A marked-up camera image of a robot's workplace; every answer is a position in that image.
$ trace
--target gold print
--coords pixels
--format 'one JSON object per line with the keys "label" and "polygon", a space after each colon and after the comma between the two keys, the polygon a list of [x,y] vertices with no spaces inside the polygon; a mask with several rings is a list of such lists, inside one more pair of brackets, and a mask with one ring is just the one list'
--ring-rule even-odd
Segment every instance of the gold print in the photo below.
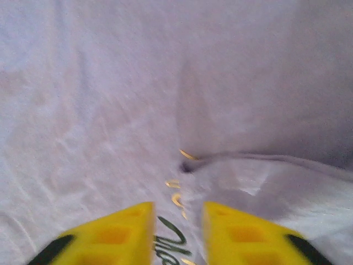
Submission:
{"label": "gold print", "polygon": [[171,188],[180,189],[179,181],[177,179],[171,179],[170,181],[166,181],[165,185]]}
{"label": "gold print", "polygon": [[187,152],[185,152],[185,151],[182,150],[182,149],[179,149],[179,151],[180,151],[180,153],[181,153],[183,156],[185,156],[187,159],[190,159],[190,160],[199,160],[197,157],[188,154]]}
{"label": "gold print", "polygon": [[186,258],[181,258],[181,261],[184,262],[186,265],[197,265],[195,262],[192,262]]}
{"label": "gold print", "polygon": [[188,219],[188,218],[186,217],[186,212],[185,212],[184,206],[183,206],[183,205],[181,204],[181,202],[180,202],[180,198],[181,198],[181,194],[180,194],[180,193],[174,193],[174,194],[172,195],[172,202],[173,202],[176,206],[178,206],[178,207],[181,208],[181,215],[182,215],[185,219]]}
{"label": "gold print", "polygon": [[174,193],[173,196],[172,196],[172,202],[178,206],[178,207],[182,207],[183,208],[183,205],[180,203],[180,193]]}

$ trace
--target white fabric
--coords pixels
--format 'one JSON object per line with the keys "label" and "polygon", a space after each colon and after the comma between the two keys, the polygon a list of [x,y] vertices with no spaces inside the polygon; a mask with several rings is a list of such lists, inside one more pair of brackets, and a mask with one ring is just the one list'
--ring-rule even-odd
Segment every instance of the white fabric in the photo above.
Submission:
{"label": "white fabric", "polygon": [[[202,154],[294,155],[344,167],[353,147],[352,3],[307,2],[2,1],[0,263],[23,264],[60,231],[146,200],[156,201],[157,213],[183,230],[185,247],[192,251],[188,259],[197,260],[197,244],[170,200],[176,191],[164,184],[179,176],[181,146],[203,146]],[[301,32],[305,40],[314,36],[315,41],[295,42]],[[313,50],[320,52],[313,55]],[[215,61],[234,64],[237,78],[229,71],[226,76],[214,72],[210,65]],[[213,81],[210,87],[215,87],[214,80],[235,80],[243,88],[237,91],[239,102],[244,99],[241,91],[252,90],[253,99],[264,100],[265,109],[254,109],[265,120],[258,122],[257,116],[251,128],[248,111],[255,101],[244,101],[245,112],[224,113],[218,109],[224,101],[213,104],[219,98],[213,102],[211,94],[212,115],[206,123],[199,119],[205,113],[198,107],[194,112],[201,110],[199,118],[184,119],[191,117],[185,91],[194,80],[185,75],[188,69],[203,84]],[[296,75],[279,85],[282,69]],[[291,98],[287,86],[298,83],[313,88],[305,107],[303,97],[293,99],[291,106],[300,112],[281,104]],[[318,96],[323,101],[310,108],[320,93],[325,93]],[[276,108],[271,109],[272,100]],[[301,120],[313,122],[321,111],[322,119],[311,132]],[[282,133],[263,130],[261,125],[268,122],[281,126]],[[214,137],[201,135],[195,141],[190,132],[206,131],[207,124],[223,125]],[[266,135],[264,142],[260,134]],[[339,208],[341,215],[348,211],[347,206]],[[330,231],[342,227],[331,224]],[[157,235],[168,233],[161,226],[158,230]],[[333,238],[321,232],[322,242]],[[349,244],[342,240],[339,246]]]}
{"label": "white fabric", "polygon": [[199,251],[205,256],[202,205],[211,201],[299,231],[334,264],[349,264],[346,261],[353,258],[353,183],[342,180],[346,172],[322,166],[311,161],[298,166],[265,156],[219,157],[183,175],[183,205]]}

